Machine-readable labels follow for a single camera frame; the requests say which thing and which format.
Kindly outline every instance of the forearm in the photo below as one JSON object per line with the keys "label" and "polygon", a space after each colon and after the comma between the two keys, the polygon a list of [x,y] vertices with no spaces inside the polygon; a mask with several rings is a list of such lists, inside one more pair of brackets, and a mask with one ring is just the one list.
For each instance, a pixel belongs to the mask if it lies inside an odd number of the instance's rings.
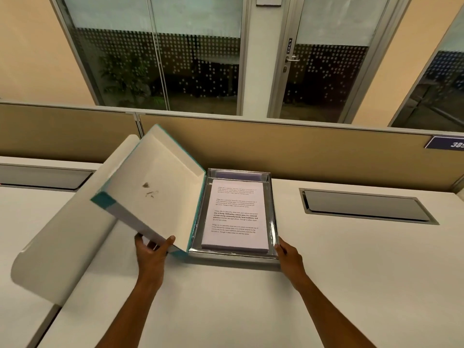
{"label": "forearm", "polygon": [[96,348],[137,348],[156,291],[137,281]]}
{"label": "forearm", "polygon": [[297,288],[325,348],[375,346],[325,297],[309,277]]}

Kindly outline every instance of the person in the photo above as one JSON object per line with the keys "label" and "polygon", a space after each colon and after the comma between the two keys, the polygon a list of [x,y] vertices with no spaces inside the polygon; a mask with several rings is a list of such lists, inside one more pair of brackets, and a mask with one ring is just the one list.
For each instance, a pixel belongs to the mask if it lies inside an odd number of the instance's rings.
{"label": "person", "polygon": [[[154,296],[163,283],[167,249],[174,243],[169,237],[157,246],[135,236],[139,275],[136,285],[96,348],[136,348],[142,335]],[[325,348],[375,348],[375,346],[325,297],[311,281],[298,250],[279,237],[275,246],[280,267],[300,293]]]}

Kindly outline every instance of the orange wall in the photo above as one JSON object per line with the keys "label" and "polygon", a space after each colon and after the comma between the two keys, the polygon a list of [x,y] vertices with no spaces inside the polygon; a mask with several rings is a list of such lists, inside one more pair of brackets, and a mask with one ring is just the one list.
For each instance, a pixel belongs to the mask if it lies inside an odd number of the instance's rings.
{"label": "orange wall", "polygon": [[0,98],[94,105],[49,0],[0,0]]}
{"label": "orange wall", "polygon": [[353,124],[386,127],[464,0],[411,0]]}

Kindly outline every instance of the box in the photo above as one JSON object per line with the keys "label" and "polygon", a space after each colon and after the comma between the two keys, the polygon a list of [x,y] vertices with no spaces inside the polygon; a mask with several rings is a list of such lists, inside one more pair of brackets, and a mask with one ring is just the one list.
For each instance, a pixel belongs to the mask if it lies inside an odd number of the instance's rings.
{"label": "box", "polygon": [[[270,251],[267,254],[201,249],[201,237],[214,179],[259,181],[265,194]],[[209,169],[208,173],[159,125],[140,140],[91,199],[156,243],[171,235],[177,257],[276,262],[278,243],[270,174]]]}

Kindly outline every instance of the printed page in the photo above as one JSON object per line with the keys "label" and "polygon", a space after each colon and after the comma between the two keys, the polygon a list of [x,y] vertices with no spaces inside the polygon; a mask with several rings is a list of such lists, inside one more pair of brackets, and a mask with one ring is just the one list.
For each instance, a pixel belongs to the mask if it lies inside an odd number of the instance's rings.
{"label": "printed page", "polygon": [[263,184],[213,180],[201,245],[269,251]]}

